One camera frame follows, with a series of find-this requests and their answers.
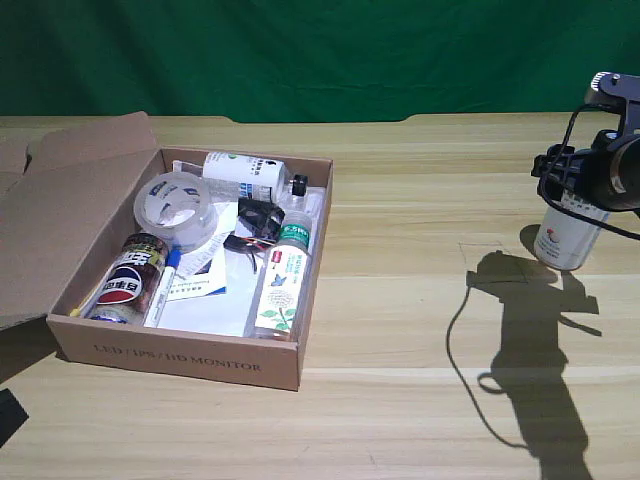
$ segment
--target clear tape roll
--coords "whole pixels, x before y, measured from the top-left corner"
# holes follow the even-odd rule
[[[165,173],[148,182],[136,196],[133,213],[145,232],[182,253],[202,246],[218,223],[209,187],[184,172]]]

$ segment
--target white marker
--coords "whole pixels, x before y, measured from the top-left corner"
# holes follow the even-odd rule
[[[149,311],[144,319],[145,327],[155,328],[158,326],[158,323],[160,323],[160,316],[162,315],[162,310],[164,310],[164,304],[167,301],[167,296],[173,283],[173,277],[176,274],[176,269],[179,264],[180,250],[171,250],[167,257],[167,264],[162,272],[162,277],[160,277],[160,283],[158,284],[158,288],[156,288],[156,293],[153,295]]]

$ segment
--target blue marker cap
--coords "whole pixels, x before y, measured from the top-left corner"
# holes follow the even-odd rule
[[[180,250],[178,250],[177,248],[174,248],[173,250],[171,250],[169,252],[169,256],[167,257],[167,267],[178,268],[178,265],[180,265],[181,256],[182,254],[180,253]]]

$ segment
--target white plastic bottle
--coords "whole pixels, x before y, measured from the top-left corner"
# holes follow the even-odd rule
[[[290,339],[310,259],[311,225],[304,212],[285,215],[278,243],[265,252],[245,336]]]
[[[609,212],[600,210],[566,190],[562,194],[560,205],[601,222],[609,218]],[[599,234],[600,227],[549,207],[534,241],[534,253],[550,267],[576,270],[584,264]]]
[[[202,177],[214,194],[279,203],[286,195],[291,173],[280,160],[210,152]]]

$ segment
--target paper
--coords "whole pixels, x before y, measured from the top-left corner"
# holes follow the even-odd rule
[[[201,270],[187,279],[174,277],[167,301],[218,295],[227,291],[224,249],[219,248]]]
[[[176,275],[182,280],[188,279],[211,261],[216,251],[236,227],[238,219],[238,203],[222,202],[215,204],[218,213],[218,226],[213,236],[200,248],[182,256]]]
[[[198,177],[202,177],[202,167],[200,165],[174,160],[172,162],[172,168],[174,172],[193,173]]]
[[[258,275],[246,255],[224,249],[221,253],[226,257],[227,293],[167,302],[159,328],[243,336]]]

